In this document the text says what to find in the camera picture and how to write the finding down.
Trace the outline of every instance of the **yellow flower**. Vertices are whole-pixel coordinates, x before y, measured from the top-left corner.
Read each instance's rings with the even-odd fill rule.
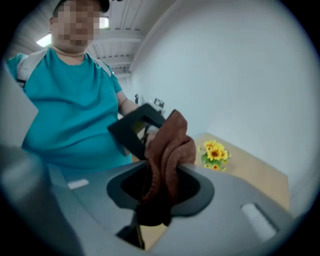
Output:
[[[210,140],[210,142],[212,143],[213,146],[217,146],[218,149],[220,149],[221,151],[225,150],[225,147],[221,143],[219,143],[215,140]]]
[[[219,165],[217,165],[217,164],[214,164],[214,165],[212,165],[212,170],[215,170],[215,171],[219,171]]]
[[[228,159],[228,151],[227,150],[221,151],[221,158],[223,160],[227,160]]]
[[[210,161],[221,160],[221,151],[217,147],[214,147],[211,151],[209,151],[209,152],[207,151],[206,153],[207,153]]]
[[[206,151],[210,151],[214,146],[214,144],[210,140],[206,141],[203,145],[205,146]]]

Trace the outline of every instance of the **black handle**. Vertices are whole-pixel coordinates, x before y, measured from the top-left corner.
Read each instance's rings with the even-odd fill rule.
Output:
[[[160,128],[165,123],[165,118],[151,105],[144,104],[108,126],[107,129],[118,143],[126,147],[138,159],[145,160],[146,146],[134,131],[134,126],[137,122],[144,122],[146,125],[150,124]]]

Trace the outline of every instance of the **white wall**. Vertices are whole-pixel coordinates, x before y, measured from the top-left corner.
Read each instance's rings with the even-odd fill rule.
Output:
[[[293,16],[273,1],[184,0],[169,11],[132,63],[136,91],[179,110],[189,135],[210,132],[285,173],[292,194],[306,171],[318,180],[319,59]]]
[[[124,94],[131,101],[135,101],[135,95],[137,94],[135,89],[133,88],[131,77],[122,77],[118,78],[119,85],[121,86]]]

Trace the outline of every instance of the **gray plastic surface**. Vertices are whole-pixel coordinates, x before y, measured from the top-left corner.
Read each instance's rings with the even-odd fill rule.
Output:
[[[248,203],[258,205],[280,231],[293,223],[288,212],[240,178],[193,164],[180,168],[210,179],[215,194],[208,207],[198,215],[172,219],[167,231],[151,249],[157,255],[229,256],[262,245],[241,211],[241,206]]]
[[[109,215],[106,214],[104,218],[106,221],[102,221],[103,225],[100,224],[94,217],[91,216],[90,212],[87,212],[83,205],[81,205],[79,201],[74,197],[73,190],[70,190],[68,188],[67,183],[60,173],[59,169],[50,166],[49,172],[52,180],[52,191],[57,198],[58,204],[63,212],[64,217],[67,219],[67,221],[75,231],[77,238],[82,244],[82,250],[84,251],[84,254],[86,256],[151,255],[151,253],[132,246],[131,244],[116,237],[113,232],[104,227],[110,226],[112,228],[115,228],[115,226],[112,225],[112,222],[116,222],[118,223],[119,227],[123,227],[129,220],[127,220],[126,218],[122,218],[121,213],[119,214],[117,221],[109,218]]]
[[[88,185],[71,190],[71,193],[99,225],[112,234],[116,234],[124,226],[130,225],[134,211],[131,209],[119,208],[108,196],[107,184],[115,176],[143,164],[144,162],[141,161],[107,171],[69,176],[68,179],[70,181],[86,179],[89,182]],[[52,183],[68,188],[59,169],[50,166],[49,170]]]
[[[115,236],[131,222],[134,212],[118,208],[106,192],[107,183],[112,178],[143,164],[144,161],[140,161],[107,171],[74,175],[69,180],[89,181],[88,185],[74,190],[69,190],[59,171],[50,173],[59,205],[86,255],[150,255],[150,252],[139,250]],[[196,172],[207,177],[213,183],[215,194],[199,214],[172,218],[167,231],[151,249],[155,255],[245,255],[246,251],[249,253],[251,249],[263,246],[266,243],[261,243],[241,211],[241,206],[249,203],[256,204],[279,230],[267,241],[269,245],[293,222],[289,213],[240,178],[193,164],[184,164],[180,168],[188,174]]]
[[[0,187],[7,203],[16,211],[20,219],[9,219],[4,207],[3,219],[5,229],[12,240],[25,241],[25,228],[16,230],[22,222],[40,240],[57,252],[64,252],[70,256],[82,256],[81,245],[74,230],[67,220],[51,191],[50,178],[47,168],[39,157],[30,154],[20,147],[5,147],[0,145]],[[28,239],[29,248],[39,243],[32,238]]]

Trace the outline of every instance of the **white slot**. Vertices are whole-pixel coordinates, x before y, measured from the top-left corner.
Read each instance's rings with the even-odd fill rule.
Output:
[[[276,227],[267,220],[264,214],[253,203],[245,204],[241,207],[241,210],[261,242],[269,240],[277,233]]]
[[[78,188],[81,188],[83,186],[86,186],[89,184],[89,181],[87,181],[86,179],[80,179],[80,180],[75,180],[75,181],[71,181],[68,183],[68,187],[70,190],[75,190]]]

